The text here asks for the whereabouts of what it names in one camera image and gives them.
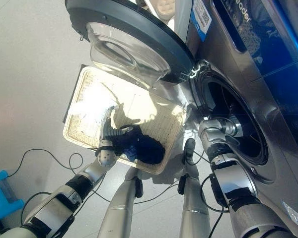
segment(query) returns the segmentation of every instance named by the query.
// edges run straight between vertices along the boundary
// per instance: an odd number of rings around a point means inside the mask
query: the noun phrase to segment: open washer door
[[[187,80],[194,59],[163,22],[128,0],[66,0],[72,27],[91,44],[93,63],[149,88]]]

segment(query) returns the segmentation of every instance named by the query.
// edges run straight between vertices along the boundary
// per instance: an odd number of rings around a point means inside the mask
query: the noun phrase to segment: washing machine
[[[181,36],[127,0],[65,4],[95,66],[148,90],[187,85],[201,119],[234,121],[259,198],[298,235],[298,0],[188,0]]]

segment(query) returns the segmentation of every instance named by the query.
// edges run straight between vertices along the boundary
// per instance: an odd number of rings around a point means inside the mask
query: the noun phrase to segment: wicker basket
[[[85,67],[79,75],[63,130],[65,139],[85,148],[97,147],[100,120],[104,109],[112,105],[118,105],[111,115],[114,128],[138,124],[144,135],[158,140],[165,148],[162,161],[156,165],[145,164],[137,159],[131,162],[124,154],[118,161],[151,174],[160,174],[168,162],[174,141],[182,130],[185,110],[97,68]]]

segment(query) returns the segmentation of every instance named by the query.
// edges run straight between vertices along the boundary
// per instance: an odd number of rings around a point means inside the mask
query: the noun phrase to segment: metallic silver panel
[[[51,195],[49,195],[46,199],[44,199],[41,204],[39,204],[38,206],[36,206],[26,217],[25,222],[24,223],[28,223],[32,217],[34,217],[38,212],[40,212],[41,209],[45,209],[45,207],[55,198],[55,196],[57,196],[58,194],[63,194],[65,197],[72,198],[72,201],[76,200],[73,198],[76,197],[75,194],[77,194],[77,192],[67,186],[67,185],[62,185],[61,187],[59,187],[57,190],[55,190]]]
[[[180,237],[208,237],[210,230],[209,212],[200,198],[200,182],[189,177],[186,179],[184,188]]]
[[[247,187],[253,195],[256,194],[255,187],[240,165],[232,165],[222,169],[214,170],[214,174],[219,181],[224,196],[228,192],[243,187]]]
[[[35,217],[51,229],[46,236],[46,238],[51,238],[72,214],[69,208],[54,198],[35,214]]]
[[[237,238],[244,237],[247,232],[255,228],[270,230],[270,228],[280,227],[288,230],[277,214],[263,204],[244,205],[237,211],[230,207],[229,213],[233,231]]]
[[[129,169],[126,178],[135,177],[138,170]],[[125,180],[110,202],[101,224],[98,238],[128,238],[136,194],[135,180]]]
[[[192,0],[175,1],[174,32],[183,42],[187,39]]]
[[[198,136],[201,137],[202,133],[207,129],[210,128],[210,131],[219,131],[221,134],[223,134],[220,130],[222,128],[221,123],[218,120],[203,120],[200,123],[199,126],[199,132],[198,132]]]
[[[98,159],[96,159],[93,163],[87,165],[84,169],[82,169],[78,174],[88,178],[93,184],[93,187],[95,187],[99,183],[103,175],[107,171],[109,171],[112,166],[101,166],[98,162]]]
[[[259,198],[274,206],[275,211],[279,210],[279,215],[285,212],[282,201],[288,201],[298,210],[298,147],[251,56],[236,51],[223,23],[216,16],[213,0],[203,2],[212,23],[205,41],[200,42],[198,59],[208,60],[212,68],[216,67],[242,97],[258,122],[268,146],[269,158],[265,165],[254,166],[246,160],[240,162],[254,176]]]

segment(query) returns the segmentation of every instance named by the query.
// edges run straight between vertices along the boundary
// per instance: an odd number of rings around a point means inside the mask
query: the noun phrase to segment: tiled floor
[[[23,153],[31,148],[48,149],[63,164],[73,152],[82,153],[85,164],[93,161],[92,152],[67,142],[62,135],[62,120],[82,63],[91,64],[89,43],[80,42],[71,28],[63,0],[0,0],[0,170],[15,170]],[[180,165],[177,155],[161,175],[144,175],[145,194],[141,199],[154,197],[178,179]],[[198,169],[200,180],[210,172],[204,161]],[[110,199],[127,170],[128,166],[120,163],[114,166],[99,193]],[[27,200],[38,191],[53,191],[71,177],[71,172],[48,154],[34,151],[27,154],[21,170],[8,182],[17,197]],[[205,195],[216,206],[209,184]],[[34,199],[28,208],[43,197]],[[107,205],[93,196],[64,237],[96,237]],[[154,201],[135,205],[131,237],[178,237],[182,206],[183,196],[177,194],[176,187]],[[18,211],[4,219],[4,224],[19,226],[19,217]],[[211,226],[217,217],[210,212]],[[224,234],[233,237],[228,214],[224,214],[213,237]]]

